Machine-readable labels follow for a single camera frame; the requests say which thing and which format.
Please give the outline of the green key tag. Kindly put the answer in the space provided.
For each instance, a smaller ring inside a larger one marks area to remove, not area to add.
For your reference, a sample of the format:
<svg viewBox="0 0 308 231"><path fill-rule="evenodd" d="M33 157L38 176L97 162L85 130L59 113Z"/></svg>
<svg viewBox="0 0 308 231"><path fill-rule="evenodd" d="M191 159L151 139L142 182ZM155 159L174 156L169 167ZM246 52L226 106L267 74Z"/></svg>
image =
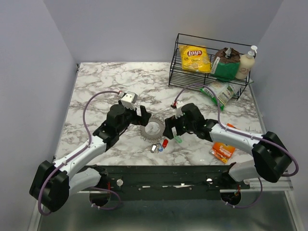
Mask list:
<svg viewBox="0 0 308 231"><path fill-rule="evenodd" d="M178 143L182 143L182 139L179 136L174 136L174 139Z"/></svg>

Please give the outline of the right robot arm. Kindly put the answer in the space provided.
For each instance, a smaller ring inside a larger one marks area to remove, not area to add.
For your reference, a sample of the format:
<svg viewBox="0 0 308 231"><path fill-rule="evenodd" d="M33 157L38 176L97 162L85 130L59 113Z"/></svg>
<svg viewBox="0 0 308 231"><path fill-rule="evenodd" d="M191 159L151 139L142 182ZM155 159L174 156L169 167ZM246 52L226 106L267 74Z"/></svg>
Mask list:
<svg viewBox="0 0 308 231"><path fill-rule="evenodd" d="M176 114L165 119L163 135L173 139L173 129L178 136L192 133L202 140L230 145L252 156L250 161L230 164L222 174L222 185L228 189L253 178L276 183L292 161L275 133L249 133L220 124L217 120L205 119L193 103L178 106Z"/></svg>

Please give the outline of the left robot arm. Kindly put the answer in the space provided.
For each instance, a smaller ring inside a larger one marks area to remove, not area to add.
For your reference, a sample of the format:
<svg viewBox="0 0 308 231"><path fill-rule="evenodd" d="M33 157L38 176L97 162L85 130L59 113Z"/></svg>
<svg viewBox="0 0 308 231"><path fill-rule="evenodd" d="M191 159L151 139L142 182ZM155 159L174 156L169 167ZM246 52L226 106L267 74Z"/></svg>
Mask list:
<svg viewBox="0 0 308 231"><path fill-rule="evenodd" d="M73 179L83 176L80 170L92 159L113 147L130 125L147 126L151 113L140 106L136 110L121 104L112 105L106 120L90 135L84 145L53 163L45 160L37 168L29 193L38 201L40 214L46 216L59 210L69 198Z"/></svg>

